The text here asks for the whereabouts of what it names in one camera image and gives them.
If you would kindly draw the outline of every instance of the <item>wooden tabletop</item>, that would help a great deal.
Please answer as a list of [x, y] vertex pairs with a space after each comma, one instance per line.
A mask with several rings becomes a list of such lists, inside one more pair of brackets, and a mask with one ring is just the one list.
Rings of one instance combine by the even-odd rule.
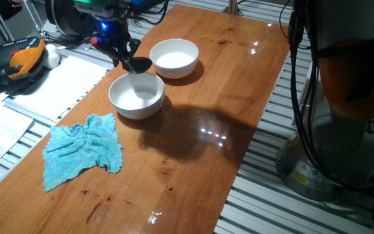
[[137, 56], [162, 40], [197, 45], [194, 72], [164, 80], [162, 108], [128, 120], [108, 89], [114, 68], [59, 126], [113, 113], [123, 166], [91, 168], [44, 192], [46, 136], [0, 183], [0, 233], [211, 233], [288, 53], [279, 25], [173, 7]]

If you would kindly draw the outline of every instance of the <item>blue towel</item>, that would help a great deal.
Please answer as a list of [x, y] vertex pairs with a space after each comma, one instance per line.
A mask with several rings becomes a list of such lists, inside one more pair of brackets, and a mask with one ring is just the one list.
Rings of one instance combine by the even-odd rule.
[[71, 128], [52, 127], [43, 158], [46, 192], [96, 165], [117, 173], [123, 159], [113, 114], [102, 117], [93, 114], [87, 118], [85, 126], [76, 123]]

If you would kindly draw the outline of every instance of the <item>yellow warning sticker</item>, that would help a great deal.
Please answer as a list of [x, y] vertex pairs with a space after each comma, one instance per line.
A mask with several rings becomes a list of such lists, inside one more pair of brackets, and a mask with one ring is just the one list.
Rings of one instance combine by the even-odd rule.
[[299, 172], [301, 175], [305, 177], [310, 177], [311, 170], [311, 166], [301, 160], [298, 161], [297, 166], [295, 166], [295, 171]]
[[303, 183], [305, 185], [306, 181], [307, 181], [307, 176], [304, 176], [303, 174], [299, 173], [299, 172], [294, 172], [292, 174], [292, 177], [296, 180], [298, 180], [299, 182]]

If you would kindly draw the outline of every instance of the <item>black ladle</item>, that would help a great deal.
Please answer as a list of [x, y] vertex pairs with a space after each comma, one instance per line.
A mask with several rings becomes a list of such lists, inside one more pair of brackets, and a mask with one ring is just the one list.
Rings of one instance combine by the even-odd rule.
[[153, 61], [151, 61], [149, 58], [134, 57], [123, 63], [122, 67], [129, 73], [141, 74], [146, 72], [151, 65], [153, 65]]

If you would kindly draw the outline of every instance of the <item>white ceramic bowl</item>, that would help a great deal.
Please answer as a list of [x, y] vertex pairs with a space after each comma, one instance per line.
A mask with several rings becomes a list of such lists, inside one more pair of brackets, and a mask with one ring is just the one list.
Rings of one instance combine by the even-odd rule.
[[109, 100], [126, 118], [141, 120], [159, 110], [165, 90], [161, 78], [151, 73], [126, 74], [109, 88]]
[[199, 48], [184, 39], [169, 39], [155, 45], [149, 58], [159, 74], [178, 79], [193, 72], [199, 60]]

